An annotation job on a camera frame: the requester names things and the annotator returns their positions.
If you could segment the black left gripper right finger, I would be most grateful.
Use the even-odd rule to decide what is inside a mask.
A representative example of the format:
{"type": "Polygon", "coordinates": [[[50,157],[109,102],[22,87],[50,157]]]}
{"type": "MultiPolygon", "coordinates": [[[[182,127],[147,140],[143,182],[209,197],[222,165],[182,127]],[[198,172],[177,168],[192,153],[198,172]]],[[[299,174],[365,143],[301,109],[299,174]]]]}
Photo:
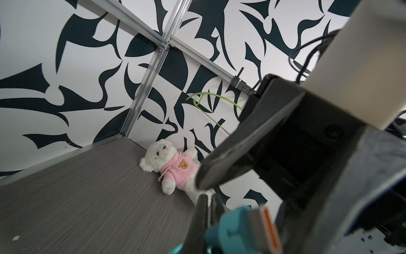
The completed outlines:
{"type": "Polygon", "coordinates": [[[219,194],[211,196],[210,225],[220,222],[221,216],[225,213],[225,207],[219,194]]]}

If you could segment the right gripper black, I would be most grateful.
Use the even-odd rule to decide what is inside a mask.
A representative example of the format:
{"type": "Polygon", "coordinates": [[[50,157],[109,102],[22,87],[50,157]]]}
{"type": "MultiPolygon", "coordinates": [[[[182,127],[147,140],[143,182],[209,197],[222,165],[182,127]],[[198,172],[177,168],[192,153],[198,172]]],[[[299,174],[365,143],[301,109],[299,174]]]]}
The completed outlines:
{"type": "Polygon", "coordinates": [[[406,244],[406,142],[350,116],[298,85],[266,75],[237,129],[201,164],[208,190],[254,167],[283,200],[286,254],[329,254],[357,230],[406,244]]]}

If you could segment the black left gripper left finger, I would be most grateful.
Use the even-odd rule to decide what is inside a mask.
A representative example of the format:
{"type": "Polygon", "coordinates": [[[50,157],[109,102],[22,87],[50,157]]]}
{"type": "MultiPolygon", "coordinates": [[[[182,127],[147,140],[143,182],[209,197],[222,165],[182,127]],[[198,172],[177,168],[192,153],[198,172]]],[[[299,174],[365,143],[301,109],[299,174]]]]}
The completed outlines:
{"type": "Polygon", "coordinates": [[[208,228],[208,196],[202,194],[195,207],[180,254],[207,254],[205,233],[208,228]]]}

